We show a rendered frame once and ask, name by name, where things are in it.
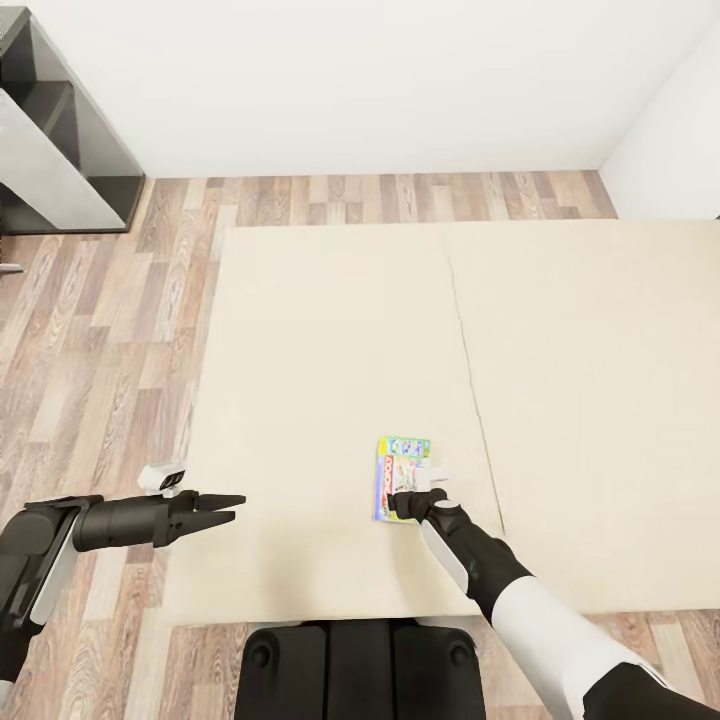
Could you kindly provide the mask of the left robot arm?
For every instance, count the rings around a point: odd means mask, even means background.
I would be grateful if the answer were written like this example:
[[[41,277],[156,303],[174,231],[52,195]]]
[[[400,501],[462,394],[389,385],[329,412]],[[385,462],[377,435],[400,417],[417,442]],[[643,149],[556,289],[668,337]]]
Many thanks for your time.
[[[177,463],[147,465],[137,483],[146,495],[105,501],[102,495],[59,495],[24,504],[0,535],[0,718],[78,556],[95,549],[153,543],[236,520],[225,507],[246,495],[182,490]]]

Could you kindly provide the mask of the board game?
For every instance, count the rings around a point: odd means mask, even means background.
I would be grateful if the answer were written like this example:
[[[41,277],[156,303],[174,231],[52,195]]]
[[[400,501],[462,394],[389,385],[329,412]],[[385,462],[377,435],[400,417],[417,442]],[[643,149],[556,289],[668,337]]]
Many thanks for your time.
[[[431,468],[430,441],[381,435],[377,457],[374,520],[399,521],[388,508],[388,494],[413,491],[416,469]]]

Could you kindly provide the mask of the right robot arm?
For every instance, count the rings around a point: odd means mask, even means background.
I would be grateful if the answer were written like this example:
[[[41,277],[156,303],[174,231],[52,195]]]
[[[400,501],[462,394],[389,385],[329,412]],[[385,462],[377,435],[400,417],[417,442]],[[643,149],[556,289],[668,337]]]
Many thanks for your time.
[[[477,602],[553,720],[720,720],[565,603],[446,490],[430,488],[452,478],[450,467],[416,469],[413,491],[388,494],[388,508],[421,524],[427,547]]]

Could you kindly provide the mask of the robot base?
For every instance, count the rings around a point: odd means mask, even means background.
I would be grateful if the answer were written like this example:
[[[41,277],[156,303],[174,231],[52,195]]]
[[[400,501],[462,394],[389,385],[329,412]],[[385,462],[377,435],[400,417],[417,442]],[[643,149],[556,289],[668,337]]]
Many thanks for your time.
[[[251,622],[233,720],[487,720],[469,618]]]

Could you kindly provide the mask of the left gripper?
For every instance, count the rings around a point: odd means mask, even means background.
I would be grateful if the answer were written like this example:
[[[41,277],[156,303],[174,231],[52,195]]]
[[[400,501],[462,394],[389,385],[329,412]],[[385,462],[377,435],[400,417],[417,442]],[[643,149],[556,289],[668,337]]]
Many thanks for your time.
[[[119,499],[110,516],[108,536],[113,547],[153,543],[153,548],[171,545],[181,536],[236,520],[225,507],[246,503],[246,495],[199,495],[182,490],[173,498],[139,495]]]

